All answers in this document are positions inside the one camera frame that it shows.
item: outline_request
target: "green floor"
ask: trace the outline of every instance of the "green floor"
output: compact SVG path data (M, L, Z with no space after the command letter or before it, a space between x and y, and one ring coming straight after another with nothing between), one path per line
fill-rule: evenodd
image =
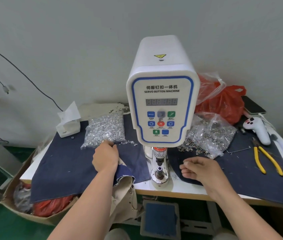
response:
M21 148L21 147L7 147L7 149L14 154L20 161L25 161L28 156L32 153L33 149L31 148ZM3 177L0 173L0 184L5 181L5 177ZM179 198L167 198L167 197L159 197L159 201L162 202L174 202L179 205L179 213L181 219L186 220L195 220L195 221L203 221L210 222L208 209L205 201L200 200L187 200L187 199L179 199ZM268 213L268 208L263 206L256 206L254 209L270 224L272 224L270 215ZM218 208L219 216L224 228L231 230L231 225L229 224L227 218L223 214L222 210ZM140 228L138 226L130 226L124 224L116 224L115 227L123 228L127 231L132 240L139 239L157 239L150 237L142 237L139 234ZM48 235L54 229L53 226L46 226L39 223L31 222L25 220L4 206L0 205L0 240L20 240L20 239L28 239L28 240L41 240L47 239ZM193 233L181 233L182 239L211 239L208 235L202 234L193 234Z

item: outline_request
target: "forearm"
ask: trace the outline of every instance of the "forearm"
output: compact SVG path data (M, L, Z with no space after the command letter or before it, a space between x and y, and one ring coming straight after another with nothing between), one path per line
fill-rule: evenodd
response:
M216 202L225 213L240 240L283 240L235 191L220 193Z
M107 231L116 168L97 173L79 200L68 211L49 240L102 240Z

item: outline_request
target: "gray wall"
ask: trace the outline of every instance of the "gray wall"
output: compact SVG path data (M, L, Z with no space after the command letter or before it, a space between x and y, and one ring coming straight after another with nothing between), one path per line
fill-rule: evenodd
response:
M0 0L0 52L66 109L126 102L140 40L175 34L195 69L244 85L283 135L283 0ZM35 146L58 109L0 57L0 136Z

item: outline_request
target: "digital display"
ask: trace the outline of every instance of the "digital display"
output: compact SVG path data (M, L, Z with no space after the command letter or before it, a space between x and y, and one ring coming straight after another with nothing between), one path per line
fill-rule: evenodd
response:
M165 106L165 105L177 105L177 98L151 98L146 99L146 106Z

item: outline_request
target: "blue border outline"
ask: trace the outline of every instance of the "blue border outline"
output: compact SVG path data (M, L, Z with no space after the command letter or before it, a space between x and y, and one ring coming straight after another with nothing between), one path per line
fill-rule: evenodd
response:
M139 125L139 120L138 120L138 115L137 115L137 107L136 107L136 99L135 99L135 92L134 92L134 85L137 81L139 80L153 80L153 79L175 79L175 78L185 78L188 79L190 81L191 84L191 88L190 88L190 94L189 94L189 99L188 99L188 105L187 105L187 111L186 111L186 118L185 118L185 123L184 126L182 126L182 128L180 129L180 134L179 134L179 139L177 141L174 142L166 142L166 141L146 141L143 137L143 132L142 132L142 127ZM143 141L147 142L147 143L176 143L178 141L180 141L181 139L181 133L183 128L186 126L187 123L187 118L188 118L188 112L189 112L189 106L190 106L190 101L191 101L191 96L193 94L193 89L194 89L194 82L192 81L192 79L188 76L164 76L164 77L140 77L137 78L136 80L134 80L134 82L132 83L132 93L133 93L133 100L134 100L134 106L135 106L135 115L136 115L136 122L138 127L141 130L141 138Z

